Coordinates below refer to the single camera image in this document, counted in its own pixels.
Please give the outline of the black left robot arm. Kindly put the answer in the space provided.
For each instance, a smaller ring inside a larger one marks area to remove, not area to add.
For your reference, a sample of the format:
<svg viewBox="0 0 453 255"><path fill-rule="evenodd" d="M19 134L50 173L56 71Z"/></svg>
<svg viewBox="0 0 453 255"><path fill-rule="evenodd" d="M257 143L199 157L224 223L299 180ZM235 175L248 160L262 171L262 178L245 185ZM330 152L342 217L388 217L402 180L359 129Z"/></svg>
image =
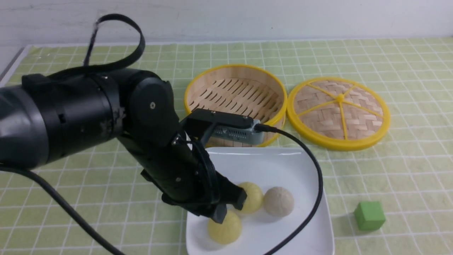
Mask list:
<svg viewBox="0 0 453 255"><path fill-rule="evenodd" d="M229 118L196 110L180 121L173 103L170 83L149 71L26 75L21 85L1 88L1 169L34 179L57 198L32 170L116 138L165 203L222 223L227 205L240 209L246 198L205 150Z"/></svg>

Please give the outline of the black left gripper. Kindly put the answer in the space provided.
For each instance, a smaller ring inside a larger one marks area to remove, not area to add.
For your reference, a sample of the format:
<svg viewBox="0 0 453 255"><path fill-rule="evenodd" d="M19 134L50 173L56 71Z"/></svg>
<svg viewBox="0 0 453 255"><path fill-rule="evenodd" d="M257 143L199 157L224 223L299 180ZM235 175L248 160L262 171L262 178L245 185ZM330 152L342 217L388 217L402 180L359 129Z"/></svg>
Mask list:
<svg viewBox="0 0 453 255"><path fill-rule="evenodd" d="M196 216L207 216L222 224L227 204L242 210L247 193L220 173L209 184L216 172L204 145L199 141L185 141L157 146L144 139L123 134L119 141L143 166L142 175L163 192L162 200L184 208Z"/></svg>

